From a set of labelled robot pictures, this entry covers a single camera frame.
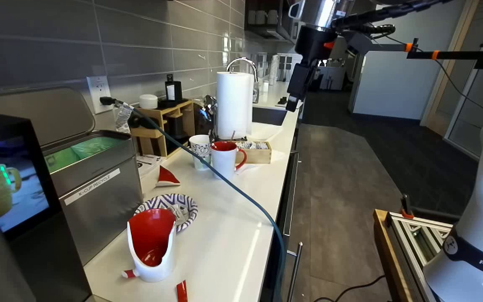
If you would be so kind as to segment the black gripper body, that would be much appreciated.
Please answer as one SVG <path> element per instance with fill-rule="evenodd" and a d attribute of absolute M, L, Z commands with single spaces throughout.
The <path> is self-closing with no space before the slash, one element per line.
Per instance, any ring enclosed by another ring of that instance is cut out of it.
<path fill-rule="evenodd" d="M 314 71 L 316 67 L 305 62 L 300 62 L 294 67 L 294 74 L 287 87 L 287 111 L 295 111 L 297 103 L 305 98 Z"/>

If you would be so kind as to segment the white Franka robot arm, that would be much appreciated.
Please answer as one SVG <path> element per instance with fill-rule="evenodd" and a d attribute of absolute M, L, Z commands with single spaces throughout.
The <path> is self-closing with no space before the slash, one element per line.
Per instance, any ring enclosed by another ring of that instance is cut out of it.
<path fill-rule="evenodd" d="M 295 0 L 289 17 L 300 24 L 295 52 L 300 61 L 287 89 L 287 108 L 305 99 L 317 62 L 329 57 L 334 41 L 344 34 L 369 35 L 376 24 L 448 0 L 373 0 L 378 7 L 364 14 L 347 9 L 356 0 Z M 441 250 L 423 270 L 428 289 L 441 302 L 483 302 L 483 128 L 482 155 L 471 198 L 443 242 Z"/>

